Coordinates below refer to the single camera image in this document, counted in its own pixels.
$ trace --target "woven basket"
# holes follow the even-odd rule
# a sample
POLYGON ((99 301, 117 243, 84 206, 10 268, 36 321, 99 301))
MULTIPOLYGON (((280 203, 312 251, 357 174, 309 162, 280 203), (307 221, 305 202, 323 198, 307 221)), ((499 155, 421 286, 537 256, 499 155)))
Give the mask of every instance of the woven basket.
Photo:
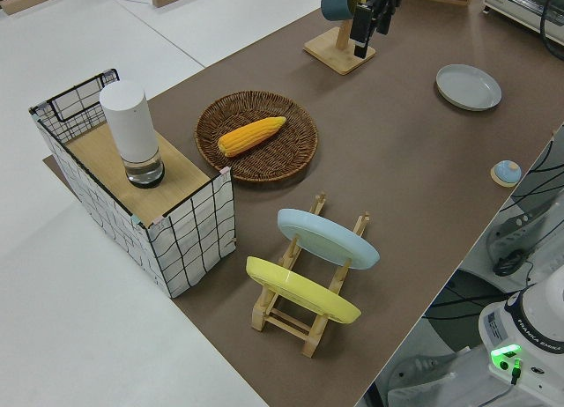
POLYGON ((231 167, 235 179, 249 182, 280 181, 297 174, 317 148, 317 128, 308 112, 272 92, 236 92, 215 101, 200 116, 194 137, 213 167, 231 167), (222 135, 269 116, 286 117, 274 136, 232 158, 219 151, 222 135))

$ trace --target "mug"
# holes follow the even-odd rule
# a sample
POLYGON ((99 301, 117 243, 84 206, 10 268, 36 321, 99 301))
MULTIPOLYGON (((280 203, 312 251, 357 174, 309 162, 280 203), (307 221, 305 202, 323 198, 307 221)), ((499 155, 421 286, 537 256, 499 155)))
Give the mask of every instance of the mug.
POLYGON ((329 21, 352 19, 360 0, 321 0, 321 13, 329 21))

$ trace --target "yellow corn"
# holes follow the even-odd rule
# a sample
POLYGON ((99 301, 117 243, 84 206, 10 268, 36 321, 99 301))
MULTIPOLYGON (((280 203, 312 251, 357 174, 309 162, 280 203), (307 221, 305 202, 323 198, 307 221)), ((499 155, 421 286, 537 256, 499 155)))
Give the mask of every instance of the yellow corn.
POLYGON ((271 116, 252 122, 221 136, 218 148, 225 156, 232 158, 276 134, 285 122, 285 116, 271 116))

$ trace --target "table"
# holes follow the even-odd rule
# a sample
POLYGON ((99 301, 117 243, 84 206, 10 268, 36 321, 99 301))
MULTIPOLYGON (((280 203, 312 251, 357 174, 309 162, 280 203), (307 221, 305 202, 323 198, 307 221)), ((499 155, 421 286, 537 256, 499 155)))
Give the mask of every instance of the table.
MULTIPOLYGON (((509 196, 491 180, 492 165, 512 159, 527 170, 560 126, 560 61, 536 34, 480 10, 479 0, 469 7, 404 0, 390 34, 372 39, 375 58, 344 77, 301 50, 332 26, 315 11, 150 100, 155 128, 210 174, 192 132, 226 94, 281 93, 318 126, 303 181, 235 187, 237 250, 174 300, 269 405, 354 405, 509 196), (495 77, 501 104, 486 112, 450 105, 434 84, 450 63, 495 77), (299 339, 251 329, 260 287, 244 266, 248 255, 276 261, 286 246, 278 209, 306 210, 321 190, 324 216, 341 225, 371 213, 365 238, 382 260, 350 273, 341 292, 360 319, 328 326, 307 359, 299 339)), ((295 270, 330 279, 317 262, 304 254, 295 270)))

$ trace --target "grid pattern basket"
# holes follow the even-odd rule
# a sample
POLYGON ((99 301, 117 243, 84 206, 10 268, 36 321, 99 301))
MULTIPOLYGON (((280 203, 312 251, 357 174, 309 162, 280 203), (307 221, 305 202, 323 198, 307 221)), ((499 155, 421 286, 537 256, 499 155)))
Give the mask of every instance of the grid pattern basket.
POLYGON ((317 128, 308 112, 273 92, 236 92, 216 100, 200 116, 194 137, 208 163, 218 170, 230 167, 235 179, 248 182, 289 178, 308 165, 317 148, 317 128), (274 136, 232 158, 221 153, 222 135, 269 116, 286 117, 274 136))
POLYGON ((176 297, 235 250, 233 187, 229 168, 187 195, 146 227, 66 147, 106 121, 101 89, 118 80, 107 70, 29 109, 75 195, 104 232, 176 297))

